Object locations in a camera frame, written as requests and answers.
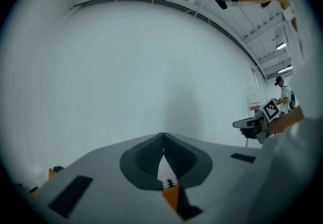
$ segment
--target gray surface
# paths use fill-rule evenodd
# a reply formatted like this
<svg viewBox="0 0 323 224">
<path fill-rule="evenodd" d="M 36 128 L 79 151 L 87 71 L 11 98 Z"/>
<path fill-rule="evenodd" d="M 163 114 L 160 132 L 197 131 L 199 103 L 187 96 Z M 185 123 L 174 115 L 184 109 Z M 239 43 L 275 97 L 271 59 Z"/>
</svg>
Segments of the gray surface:
<svg viewBox="0 0 323 224">
<path fill-rule="evenodd" d="M 121 156 L 122 174 L 139 189 L 163 190 L 157 179 L 159 162 L 163 157 L 163 136 L 159 133 L 126 150 Z"/>
<path fill-rule="evenodd" d="M 186 189 L 191 205 L 204 213 L 192 222 L 231 223 L 239 216 L 241 206 L 248 208 L 265 179 L 276 138 L 267 140 L 262 150 L 226 146 L 173 134 L 176 138 L 208 153 L 213 168 L 200 186 Z M 182 223 L 161 191 L 141 190 L 131 184 L 120 170 L 124 151 L 154 135 L 136 138 L 97 149 L 59 172 L 39 189 L 38 199 L 51 203 L 78 175 L 93 178 L 93 182 L 72 210 L 74 223 Z M 231 158 L 233 153 L 256 156 L 254 163 Z M 243 210 L 239 222 L 247 218 Z"/>
<path fill-rule="evenodd" d="M 28 206 L 34 210 L 41 218 L 46 220 L 48 224 L 70 224 L 66 218 L 56 214 L 50 208 L 48 208 L 45 204 L 41 203 L 39 200 L 35 199 L 31 193 L 26 191 L 24 188 L 17 188 L 17 192 L 21 196 L 21 198 L 28 204 Z"/>
<path fill-rule="evenodd" d="M 210 203 L 228 194 L 239 182 L 245 171 L 253 164 L 230 156 L 240 153 L 256 156 L 259 149 L 227 146 L 210 142 L 201 142 L 192 138 L 173 134 L 176 138 L 189 142 L 208 153 L 213 161 L 213 168 L 201 186 L 186 189 L 186 195 L 192 205 L 206 209 Z"/>
<path fill-rule="evenodd" d="M 241 176 L 236 186 L 226 190 L 222 198 L 215 197 L 203 214 L 189 220 L 189 223 L 247 223 L 255 197 L 261 189 L 273 159 L 273 151 L 279 136 L 265 141 L 256 160 Z"/>
<path fill-rule="evenodd" d="M 186 142 L 185 139 L 177 139 L 169 133 L 165 133 L 164 136 L 164 154 L 171 168 L 174 170 L 181 187 L 187 189 L 203 184 L 205 178 L 212 172 L 212 158 L 205 151 L 190 144 L 195 142 L 195 139 L 188 138 L 187 141 L 189 142 Z M 179 146 L 172 146 L 170 141 L 175 142 Z M 183 153 L 183 149 L 186 149 L 188 154 L 193 154 L 195 157 L 188 157 L 187 154 Z"/>
<path fill-rule="evenodd" d="M 305 119 L 279 139 L 268 175 L 250 213 L 252 223 L 275 218 L 295 202 L 312 181 L 323 155 L 322 123 L 323 118 Z"/>
</svg>

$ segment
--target white wall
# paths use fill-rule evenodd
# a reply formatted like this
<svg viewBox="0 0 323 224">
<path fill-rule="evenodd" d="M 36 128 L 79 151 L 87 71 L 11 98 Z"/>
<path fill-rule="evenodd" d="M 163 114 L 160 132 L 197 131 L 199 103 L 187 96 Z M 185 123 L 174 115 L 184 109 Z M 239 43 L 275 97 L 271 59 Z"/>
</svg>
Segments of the white wall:
<svg viewBox="0 0 323 224">
<path fill-rule="evenodd" d="M 183 12 L 138 2 L 87 6 L 32 61 L 18 62 L 23 51 L 15 51 L 2 81 L 6 135 L 30 141 L 43 170 L 158 132 L 245 146 L 232 122 L 248 117 L 254 65 Z"/>
<path fill-rule="evenodd" d="M 18 0 L 1 35 L 1 155 L 13 182 L 26 187 L 39 185 L 48 176 L 48 169 L 42 172 L 38 164 L 41 158 L 34 154 L 43 151 L 35 138 L 47 137 L 38 132 L 39 123 L 31 119 L 39 108 L 30 104 L 36 80 L 29 74 L 38 53 L 44 52 L 40 47 L 69 11 L 67 0 Z"/>
</svg>

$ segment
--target person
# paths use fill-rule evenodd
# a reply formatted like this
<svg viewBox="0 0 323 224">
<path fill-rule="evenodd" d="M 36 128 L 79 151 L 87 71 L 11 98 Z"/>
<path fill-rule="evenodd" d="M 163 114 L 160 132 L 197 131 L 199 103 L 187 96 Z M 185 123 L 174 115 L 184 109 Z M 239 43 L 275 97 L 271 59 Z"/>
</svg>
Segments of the person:
<svg viewBox="0 0 323 224">
<path fill-rule="evenodd" d="M 289 103 L 292 101 L 292 92 L 290 88 L 285 85 L 284 79 L 281 76 L 276 78 L 275 86 L 281 88 L 281 97 L 280 99 L 275 99 L 275 102 L 277 105 L 280 105 L 281 116 L 283 116 L 291 111 Z"/>
<path fill-rule="evenodd" d="M 289 84 L 297 93 L 300 105 L 282 117 L 274 119 L 268 134 L 281 133 L 304 117 L 321 117 L 323 102 L 320 97 L 323 85 L 321 76 L 315 74 L 315 71 L 321 72 L 323 35 L 307 0 L 216 0 L 222 9 L 227 7 L 228 1 L 238 6 L 259 4 L 263 8 L 271 1 L 277 1 L 282 9 L 284 43 L 287 45 L 294 71 L 294 77 Z M 308 99 L 309 90 L 316 91 L 312 99 Z"/>
</svg>

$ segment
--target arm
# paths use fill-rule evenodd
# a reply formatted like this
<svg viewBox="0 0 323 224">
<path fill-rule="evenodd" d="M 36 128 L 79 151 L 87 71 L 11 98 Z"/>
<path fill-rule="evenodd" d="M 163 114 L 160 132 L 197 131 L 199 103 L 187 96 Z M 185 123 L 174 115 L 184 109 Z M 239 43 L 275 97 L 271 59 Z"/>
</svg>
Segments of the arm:
<svg viewBox="0 0 323 224">
<path fill-rule="evenodd" d="M 276 105 L 280 105 L 281 104 L 278 99 L 275 99 L 274 98 L 274 100 L 275 100 Z"/>
<path fill-rule="evenodd" d="M 300 106 L 296 107 L 293 111 L 272 121 L 269 136 L 274 133 L 282 133 L 290 125 L 304 119 L 304 115 Z"/>
<path fill-rule="evenodd" d="M 288 103 L 288 97 L 285 97 L 284 99 L 279 100 L 279 104 L 287 104 Z"/>
</svg>

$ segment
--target white shirt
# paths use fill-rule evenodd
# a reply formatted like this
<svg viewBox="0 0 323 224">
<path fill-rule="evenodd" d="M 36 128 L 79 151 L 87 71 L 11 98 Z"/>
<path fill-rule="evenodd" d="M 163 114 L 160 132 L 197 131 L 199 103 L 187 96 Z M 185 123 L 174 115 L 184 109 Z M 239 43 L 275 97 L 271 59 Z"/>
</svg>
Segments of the white shirt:
<svg viewBox="0 0 323 224">
<path fill-rule="evenodd" d="M 288 0 L 283 10 L 287 51 L 294 75 L 289 85 L 306 118 L 323 116 L 323 34 L 307 0 Z M 291 24 L 296 19 L 297 31 Z"/>
<path fill-rule="evenodd" d="M 282 91 L 281 92 L 281 100 L 284 99 L 285 97 L 287 97 L 288 103 L 286 103 L 286 104 L 281 103 L 280 108 L 281 108 L 282 112 L 288 113 L 288 110 L 290 109 L 289 103 L 292 101 L 292 92 L 287 85 L 284 85 L 281 88 L 281 91 Z"/>
</svg>

